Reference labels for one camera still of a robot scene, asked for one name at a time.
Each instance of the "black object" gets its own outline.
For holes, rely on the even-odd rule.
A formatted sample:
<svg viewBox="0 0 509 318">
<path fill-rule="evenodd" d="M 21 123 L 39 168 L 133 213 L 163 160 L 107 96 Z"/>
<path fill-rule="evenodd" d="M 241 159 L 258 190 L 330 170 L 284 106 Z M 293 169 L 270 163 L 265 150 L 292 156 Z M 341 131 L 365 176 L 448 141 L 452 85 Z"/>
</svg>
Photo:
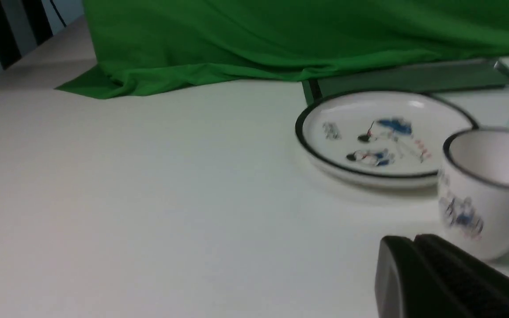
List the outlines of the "black object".
<svg viewBox="0 0 509 318">
<path fill-rule="evenodd" d="M 433 234 L 384 237 L 374 287 L 380 318 L 509 318 L 509 278 Z"/>
<path fill-rule="evenodd" d="M 302 82 L 306 103 L 353 91 L 418 94 L 509 88 L 509 68 L 496 59 L 434 62 L 388 67 Z"/>
<path fill-rule="evenodd" d="M 64 19 L 62 18 L 60 11 L 56 7 L 54 0 L 50 0 L 50 4 L 52 4 L 52 8 L 54 9 L 54 12 L 56 12 L 56 16 L 58 16 L 58 19 L 60 20 L 60 23 L 62 23 L 62 26 L 66 27 L 66 22 L 64 22 Z"/>
<path fill-rule="evenodd" d="M 10 67 L 21 58 L 21 52 L 15 36 L 0 2 L 0 62 L 4 69 Z"/>
<path fill-rule="evenodd" d="M 42 0 L 22 0 L 22 3 L 37 45 L 41 45 L 53 35 Z"/>
</svg>

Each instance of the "white mug rim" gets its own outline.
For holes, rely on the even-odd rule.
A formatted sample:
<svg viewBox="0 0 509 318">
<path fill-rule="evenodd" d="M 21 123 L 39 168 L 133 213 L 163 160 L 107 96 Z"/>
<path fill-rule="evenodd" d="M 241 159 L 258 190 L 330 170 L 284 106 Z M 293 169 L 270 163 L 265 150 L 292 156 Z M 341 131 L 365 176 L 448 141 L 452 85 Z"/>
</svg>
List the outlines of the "white mug rim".
<svg viewBox="0 0 509 318">
<path fill-rule="evenodd" d="M 506 134 L 509 134 L 509 129 L 507 128 L 504 128 L 504 127 L 480 127 L 479 129 L 465 129 L 465 130 L 461 130 L 461 131 L 458 131 L 452 135 L 450 135 L 449 137 L 447 137 L 447 139 L 445 139 L 445 142 L 443 143 L 443 155 L 445 157 L 445 159 L 447 159 L 448 163 L 454 168 L 454 169 L 457 169 L 458 171 L 460 171 L 461 173 L 463 173 L 464 175 L 467 175 L 468 177 L 478 181 L 478 182 L 481 182 L 481 183 L 484 183 L 485 185 L 489 185 L 489 186 L 493 186 L 493 187 L 497 187 L 497 188 L 500 188 L 500 189 L 509 189 L 509 183 L 501 183 L 501 182 L 496 182 L 496 181 L 492 181 L 492 180 L 489 180 L 477 173 L 473 173 L 473 171 L 470 171 L 469 169 L 459 165 L 452 157 L 451 155 L 451 150 L 450 150 L 450 147 L 451 147 L 451 144 L 453 143 L 453 141 L 455 139 L 457 139 L 458 137 L 462 136 L 462 135 L 467 135 L 469 133 L 480 133 L 480 132 L 498 132 L 498 133 L 506 133 Z"/>
</svg>

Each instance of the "cup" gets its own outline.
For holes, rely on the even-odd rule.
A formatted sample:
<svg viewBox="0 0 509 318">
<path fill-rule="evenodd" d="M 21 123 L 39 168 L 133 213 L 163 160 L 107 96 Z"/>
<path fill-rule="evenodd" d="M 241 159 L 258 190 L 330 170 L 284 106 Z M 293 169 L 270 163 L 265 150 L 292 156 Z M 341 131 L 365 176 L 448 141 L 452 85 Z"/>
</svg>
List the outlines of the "cup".
<svg viewBox="0 0 509 318">
<path fill-rule="evenodd" d="M 509 252 L 509 129 L 451 135 L 438 178 L 443 236 L 481 260 Z"/>
</svg>

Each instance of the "cable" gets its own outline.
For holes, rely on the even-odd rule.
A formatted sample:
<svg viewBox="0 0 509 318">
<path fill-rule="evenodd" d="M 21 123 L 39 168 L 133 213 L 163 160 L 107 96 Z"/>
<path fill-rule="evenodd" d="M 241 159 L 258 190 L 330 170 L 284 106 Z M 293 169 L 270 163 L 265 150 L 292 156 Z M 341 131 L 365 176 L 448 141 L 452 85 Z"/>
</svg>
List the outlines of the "cable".
<svg viewBox="0 0 509 318">
<path fill-rule="evenodd" d="M 52 4 L 52 8 L 54 8 L 54 12 L 56 12 L 56 15 L 60 19 L 60 22 L 62 22 L 62 25 L 66 27 L 66 22 L 64 22 L 64 19 L 60 15 L 60 12 L 58 11 L 58 8 L 56 8 L 56 4 L 54 4 L 54 0 L 50 0 L 50 4 Z"/>
</svg>

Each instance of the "black rim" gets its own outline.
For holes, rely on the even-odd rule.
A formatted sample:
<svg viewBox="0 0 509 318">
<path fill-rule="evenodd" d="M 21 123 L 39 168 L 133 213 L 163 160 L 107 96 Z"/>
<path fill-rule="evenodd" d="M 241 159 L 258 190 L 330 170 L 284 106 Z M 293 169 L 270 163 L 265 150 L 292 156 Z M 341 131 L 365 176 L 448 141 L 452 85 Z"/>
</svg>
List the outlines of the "black rim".
<svg viewBox="0 0 509 318">
<path fill-rule="evenodd" d="M 345 92 L 343 94 L 331 96 L 331 97 L 328 97 L 328 98 L 322 98 L 322 99 L 314 101 L 309 107 L 307 107 L 305 110 L 303 110 L 301 112 L 301 114 L 299 115 L 299 117 L 297 118 L 297 121 L 296 121 L 296 137 L 297 137 L 299 143 L 301 144 L 301 146 L 304 147 L 304 149 L 307 152 L 309 152 L 313 157 L 319 159 L 319 161 L 323 161 L 324 163 L 327 163 L 327 165 L 330 165 L 330 166 L 335 167 L 337 169 L 348 171 L 350 173 L 354 173 L 354 174 L 358 174 L 358 175 L 365 175 L 367 177 L 375 177 L 375 178 L 383 178 L 383 179 L 422 179 L 422 178 L 430 178 L 430 177 L 437 176 L 437 170 L 433 170 L 433 171 L 428 172 L 428 173 L 391 174 L 391 175 L 387 175 L 387 174 L 379 174 L 379 173 L 370 173 L 370 172 L 366 172 L 366 171 L 352 169 L 352 168 L 349 168 L 349 167 L 344 167 L 342 165 L 334 163 L 333 161 L 327 159 L 326 157 L 323 157 L 323 155 L 320 155 L 317 151 L 315 151 L 309 145 L 309 143 L 307 143 L 307 141 L 306 141 L 306 139 L 304 137 L 304 133 L 303 133 L 303 131 L 304 131 L 303 130 L 304 122 L 305 122 L 305 119 L 309 116 L 309 114 L 311 114 L 311 112 L 313 110 L 315 110 L 317 107 L 319 107 L 322 103 L 324 103 L 326 101 L 329 101 L 331 99 L 334 99 L 334 98 L 337 98 L 337 97 L 340 97 L 340 96 L 351 95 L 351 94 L 356 94 L 356 93 L 364 93 L 364 92 L 396 92 L 396 93 L 410 93 L 410 94 L 415 94 L 415 95 L 426 96 L 428 98 L 434 99 L 434 100 L 436 100 L 438 102 L 441 102 L 441 103 L 447 105 L 451 109 L 454 109 L 454 110 L 458 111 L 461 115 L 463 115 L 471 123 L 472 128 L 469 129 L 469 130 L 478 129 L 479 128 L 478 123 L 466 111 L 464 111 L 463 109 L 461 109 L 460 107 L 458 107 L 456 105 L 453 105 L 452 103 L 449 103 L 449 102 L 447 102 L 445 100 L 442 100 L 442 99 L 440 99 L 438 97 L 434 97 L 434 96 L 432 96 L 430 94 L 418 94 L 418 93 L 414 93 L 414 92 L 395 91 L 393 89 L 374 89 L 374 90 L 370 90 L 369 89 L 369 90 L 365 90 L 365 91 Z"/>
<path fill-rule="evenodd" d="M 509 134 L 509 129 L 501 128 L 501 127 L 485 127 L 483 129 L 477 129 L 476 131 L 477 132 L 489 131 L 489 132 L 498 132 L 498 133 L 508 133 Z M 450 149 L 451 148 L 451 144 L 453 143 L 453 141 L 455 139 L 457 139 L 458 137 L 462 136 L 462 135 L 465 135 L 467 133 L 472 133 L 472 132 L 473 132 L 472 129 L 467 129 L 467 130 L 459 131 L 457 133 L 452 134 L 443 143 L 443 155 L 445 156 L 447 161 L 449 161 L 449 164 L 451 166 L 453 166 L 458 171 L 461 171 L 463 174 L 466 174 L 469 177 L 471 177 L 471 178 L 473 178 L 473 179 L 475 179 L 477 181 L 480 181 L 482 183 L 485 183 L 487 185 L 491 185 L 491 186 L 498 187 L 498 188 L 501 188 L 501 189 L 509 189 L 509 185 L 508 184 L 500 183 L 500 182 L 495 182 L 495 181 L 486 179 L 484 177 L 481 177 L 478 174 L 473 173 L 469 169 L 466 169 L 465 167 L 462 167 L 461 165 L 457 164 L 457 162 L 453 159 L 453 157 L 451 155 L 451 149 Z"/>
</svg>

